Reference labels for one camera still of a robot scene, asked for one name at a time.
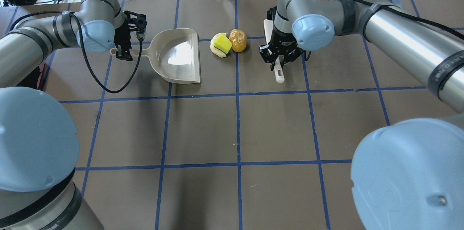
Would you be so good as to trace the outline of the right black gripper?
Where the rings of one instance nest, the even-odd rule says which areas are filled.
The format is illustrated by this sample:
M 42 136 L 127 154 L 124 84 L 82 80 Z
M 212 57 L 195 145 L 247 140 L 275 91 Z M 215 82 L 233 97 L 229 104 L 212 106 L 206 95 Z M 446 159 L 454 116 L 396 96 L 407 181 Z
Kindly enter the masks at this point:
M 278 29 L 272 30 L 269 43 L 260 46 L 260 55 L 265 63 L 270 63 L 270 71 L 274 71 L 279 61 L 280 66 L 284 67 L 285 64 L 294 62 L 300 56 L 306 59 L 306 51 L 297 46 L 295 37 Z

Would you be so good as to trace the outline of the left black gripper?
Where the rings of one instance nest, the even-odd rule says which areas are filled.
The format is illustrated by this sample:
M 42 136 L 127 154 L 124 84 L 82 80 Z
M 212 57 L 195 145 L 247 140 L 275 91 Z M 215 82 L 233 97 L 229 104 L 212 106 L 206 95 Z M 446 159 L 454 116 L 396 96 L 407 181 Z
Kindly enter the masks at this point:
M 148 23 L 146 15 L 131 11 L 123 11 L 122 17 L 123 23 L 115 30 L 115 57 L 119 60 L 133 61 L 131 54 L 131 33 L 135 32 L 138 41 L 143 42 Z

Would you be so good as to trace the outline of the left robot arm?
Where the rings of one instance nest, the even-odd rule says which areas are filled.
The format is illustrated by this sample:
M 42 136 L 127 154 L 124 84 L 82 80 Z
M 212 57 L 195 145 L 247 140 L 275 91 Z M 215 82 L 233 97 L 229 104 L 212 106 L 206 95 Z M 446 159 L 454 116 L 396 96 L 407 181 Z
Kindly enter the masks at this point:
M 144 40 L 146 17 L 117 0 L 82 0 L 77 12 L 18 18 L 1 38 L 1 229 L 103 230 L 73 182 L 79 141 L 72 117 L 49 94 L 19 86 L 55 50 L 79 46 L 132 60 L 131 35 Z

